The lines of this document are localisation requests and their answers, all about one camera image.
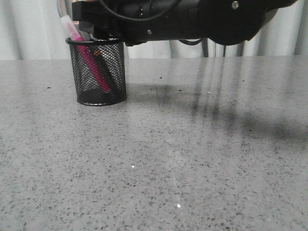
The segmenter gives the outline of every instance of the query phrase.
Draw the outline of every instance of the black cable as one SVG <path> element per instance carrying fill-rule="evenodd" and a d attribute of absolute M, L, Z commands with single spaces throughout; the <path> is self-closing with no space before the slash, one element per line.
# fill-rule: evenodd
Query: black cable
<path fill-rule="evenodd" d="M 116 17 L 117 19 L 127 21 L 127 22 L 146 22 L 146 21 L 151 21 L 153 19 L 156 19 L 156 18 L 163 16 L 164 14 L 171 11 L 174 7 L 176 7 L 181 1 L 182 0 L 174 0 L 174 2 L 168 8 L 164 9 L 162 12 L 160 12 L 156 15 L 147 17 L 147 18 L 131 18 L 131 17 L 127 17 L 127 16 L 124 16 L 124 15 L 120 15 L 120 14 L 114 12 L 113 10 L 111 10 L 106 5 L 105 0 L 99 0 L 99 3 L 104 8 L 104 10 L 106 10 L 108 13 L 110 13 L 112 16 Z"/>
<path fill-rule="evenodd" d="M 200 42 L 202 42 L 202 39 L 198 39 L 197 41 L 188 41 L 188 40 L 179 40 L 181 43 L 184 43 L 185 45 L 189 45 L 189 46 L 195 46 L 198 45 Z"/>

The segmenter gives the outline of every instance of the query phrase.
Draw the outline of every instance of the mesh cup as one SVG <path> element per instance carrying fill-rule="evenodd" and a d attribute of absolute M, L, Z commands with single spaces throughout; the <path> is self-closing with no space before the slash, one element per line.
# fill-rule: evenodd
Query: mesh cup
<path fill-rule="evenodd" d="M 124 47 L 119 40 L 72 41 L 70 46 L 77 101 L 105 106 L 126 99 Z"/>

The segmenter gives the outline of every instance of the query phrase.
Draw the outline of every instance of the gray speckled countertop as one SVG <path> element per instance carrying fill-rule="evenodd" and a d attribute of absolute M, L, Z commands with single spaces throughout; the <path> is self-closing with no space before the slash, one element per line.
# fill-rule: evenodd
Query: gray speckled countertop
<path fill-rule="evenodd" d="M 0 231 L 307 231 L 308 57 L 0 62 Z"/>

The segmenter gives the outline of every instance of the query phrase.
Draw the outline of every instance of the screw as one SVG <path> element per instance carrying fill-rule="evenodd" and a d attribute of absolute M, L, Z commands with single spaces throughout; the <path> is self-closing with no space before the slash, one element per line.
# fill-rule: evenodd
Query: screw
<path fill-rule="evenodd" d="M 237 10 L 237 9 L 239 8 L 239 6 L 240 6 L 240 4 L 239 4 L 238 1 L 234 1 L 234 2 L 232 3 L 232 9 L 234 9 L 234 10 Z"/>

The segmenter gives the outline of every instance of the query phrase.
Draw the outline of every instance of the pen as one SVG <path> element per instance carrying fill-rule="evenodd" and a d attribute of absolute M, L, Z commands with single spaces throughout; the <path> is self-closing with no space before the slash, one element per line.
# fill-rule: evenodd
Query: pen
<path fill-rule="evenodd" d="M 116 93 L 117 91 L 117 85 L 112 77 L 112 74 L 110 73 L 109 67 L 107 66 L 105 59 L 101 53 L 101 51 L 90 48 L 90 52 L 95 60 L 95 62 L 98 64 L 98 69 L 106 82 L 108 83 L 111 92 L 110 93 Z"/>
<path fill-rule="evenodd" d="M 77 29 L 75 28 L 71 18 L 66 15 L 64 17 L 61 17 L 61 22 L 64 26 L 64 28 L 67 30 L 67 32 L 70 35 L 70 38 L 74 41 L 84 41 L 84 39 L 81 37 Z M 89 51 L 88 46 L 84 45 L 77 45 L 78 52 L 80 53 L 81 57 L 83 58 L 85 64 L 88 66 L 89 70 L 93 74 L 96 82 L 100 86 L 103 92 L 108 93 L 110 92 L 109 84 L 106 82 L 104 76 L 99 71 L 99 67 L 97 66 L 97 63 L 95 62 L 95 59 L 91 52 Z"/>

